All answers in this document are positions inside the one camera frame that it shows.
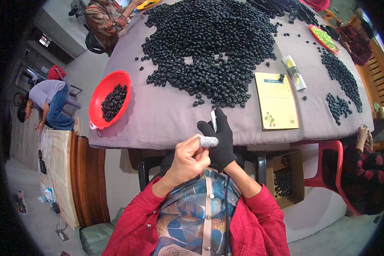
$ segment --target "label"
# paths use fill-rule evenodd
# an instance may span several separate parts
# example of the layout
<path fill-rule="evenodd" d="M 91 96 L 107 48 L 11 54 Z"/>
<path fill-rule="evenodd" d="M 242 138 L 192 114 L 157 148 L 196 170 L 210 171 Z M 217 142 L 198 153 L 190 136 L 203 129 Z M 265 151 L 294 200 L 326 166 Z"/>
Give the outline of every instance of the label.
<path fill-rule="evenodd" d="M 283 81 L 280 82 L 279 80 L 271 80 L 271 79 L 263 79 L 265 83 L 275 83 L 275 84 L 283 84 Z"/>
<path fill-rule="evenodd" d="M 289 68 L 289 74 L 291 77 L 295 77 L 295 78 L 300 77 L 300 73 L 297 69 L 297 66 L 293 66 L 293 67 Z"/>

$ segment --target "red cloth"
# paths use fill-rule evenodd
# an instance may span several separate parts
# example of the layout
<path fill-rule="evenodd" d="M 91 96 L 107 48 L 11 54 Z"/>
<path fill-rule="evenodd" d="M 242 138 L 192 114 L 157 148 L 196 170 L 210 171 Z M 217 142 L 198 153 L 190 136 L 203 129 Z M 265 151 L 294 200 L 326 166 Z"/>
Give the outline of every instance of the red cloth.
<path fill-rule="evenodd" d="M 338 27 L 337 33 L 342 35 L 343 32 L 346 37 L 343 36 L 344 41 L 348 43 L 352 53 L 350 54 L 354 64 L 364 66 L 373 55 L 373 48 L 370 41 L 365 41 L 361 38 L 358 28 L 353 24 L 349 24 L 344 27 Z"/>
<path fill-rule="evenodd" d="M 150 256 L 154 251 L 158 244 L 156 220 L 165 197 L 156 197 L 152 184 L 160 179 L 150 182 L 125 208 L 103 256 Z M 283 219 L 282 210 L 265 186 L 254 197 L 240 197 L 230 221 L 232 255 L 290 255 Z"/>
<path fill-rule="evenodd" d="M 308 3 L 300 0 L 300 2 L 311 6 L 316 12 L 324 11 L 330 6 L 330 0 L 308 0 Z"/>
<path fill-rule="evenodd" d="M 67 75 L 64 70 L 62 70 L 59 66 L 54 65 L 49 71 L 48 71 L 48 80 L 60 80 L 60 75 L 57 73 L 56 69 L 60 72 L 60 74 L 63 76 L 63 78 Z"/>

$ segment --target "grey shirt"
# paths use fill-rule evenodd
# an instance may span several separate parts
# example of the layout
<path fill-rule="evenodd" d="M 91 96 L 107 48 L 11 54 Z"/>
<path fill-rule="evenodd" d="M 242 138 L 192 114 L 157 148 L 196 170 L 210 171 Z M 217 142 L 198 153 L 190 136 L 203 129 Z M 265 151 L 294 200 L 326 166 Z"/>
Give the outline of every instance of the grey shirt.
<path fill-rule="evenodd" d="M 33 102 L 33 108 L 43 109 L 44 104 L 50 105 L 54 95 L 64 88 L 65 82 L 59 80 L 45 80 L 36 84 L 29 93 L 29 99 Z"/>

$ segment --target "yellow bowl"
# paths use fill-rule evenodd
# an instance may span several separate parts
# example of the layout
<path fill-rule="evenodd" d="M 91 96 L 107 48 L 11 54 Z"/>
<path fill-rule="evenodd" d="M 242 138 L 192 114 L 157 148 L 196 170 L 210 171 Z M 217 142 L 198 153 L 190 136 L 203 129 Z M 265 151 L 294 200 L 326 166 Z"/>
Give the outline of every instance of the yellow bowl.
<path fill-rule="evenodd" d="M 137 6 L 137 10 L 144 10 L 144 9 L 147 9 L 149 7 L 152 7 L 154 5 L 156 5 L 157 3 L 159 3 L 161 0 L 146 0 L 145 2 L 143 2 L 142 4 L 138 5 Z"/>

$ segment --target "red plastic plate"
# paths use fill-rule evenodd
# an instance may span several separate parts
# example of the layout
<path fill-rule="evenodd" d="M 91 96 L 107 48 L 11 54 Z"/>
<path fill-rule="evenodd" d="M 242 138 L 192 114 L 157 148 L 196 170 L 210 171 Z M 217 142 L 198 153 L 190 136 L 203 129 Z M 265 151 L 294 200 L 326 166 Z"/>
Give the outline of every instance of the red plastic plate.
<path fill-rule="evenodd" d="M 333 50 L 333 49 L 331 49 L 330 47 L 328 47 L 328 45 L 325 44 L 325 43 L 324 43 L 324 42 L 323 42 L 323 41 L 322 41 L 322 40 L 321 40 L 321 39 L 314 33 L 314 31 L 312 30 L 312 28 L 319 29 L 319 30 L 323 31 L 324 33 L 325 33 L 325 31 L 322 30 L 321 28 L 319 28 L 318 26 L 315 26 L 315 25 L 310 24 L 310 27 L 309 27 L 310 33 L 311 33 L 311 34 L 313 35 L 313 37 L 318 41 L 319 44 L 321 44 L 324 48 L 328 49 L 329 51 L 332 51 L 333 53 L 339 53 L 339 52 L 340 52 L 340 49 L 338 48 L 337 44 L 334 42 L 333 39 L 331 39 L 331 40 L 332 40 L 333 44 L 336 46 L 336 50 Z"/>

